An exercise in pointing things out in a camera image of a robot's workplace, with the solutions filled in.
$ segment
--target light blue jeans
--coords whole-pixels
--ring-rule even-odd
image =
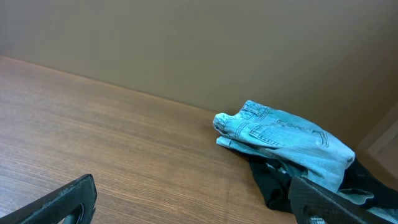
[[[213,125],[220,146],[246,154],[291,161],[302,176],[337,193],[355,153],[340,140],[301,117],[247,101],[238,114],[220,113]]]

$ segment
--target black fabric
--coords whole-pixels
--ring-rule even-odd
[[[249,163],[267,207],[271,210],[293,213],[287,197],[292,178],[278,171],[282,164],[275,159],[258,157],[250,158]]]
[[[398,208],[398,192],[373,177],[357,159],[346,169],[340,189],[361,189],[372,192],[374,198],[367,199],[362,205],[364,208]]]

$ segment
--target beige wall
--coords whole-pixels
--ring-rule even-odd
[[[396,0],[1,0],[0,54],[354,146],[398,99]]]
[[[368,132],[356,152],[379,163],[398,187],[398,103]]]

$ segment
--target black plastic object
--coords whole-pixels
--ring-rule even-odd
[[[86,174],[25,207],[0,218],[0,224],[89,224],[95,212],[94,178]]]
[[[298,224],[390,224],[318,184],[293,177],[289,189],[290,205]]]

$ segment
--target wooden table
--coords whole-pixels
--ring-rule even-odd
[[[295,223],[215,144],[214,115],[0,57],[0,216],[93,174],[92,223]]]

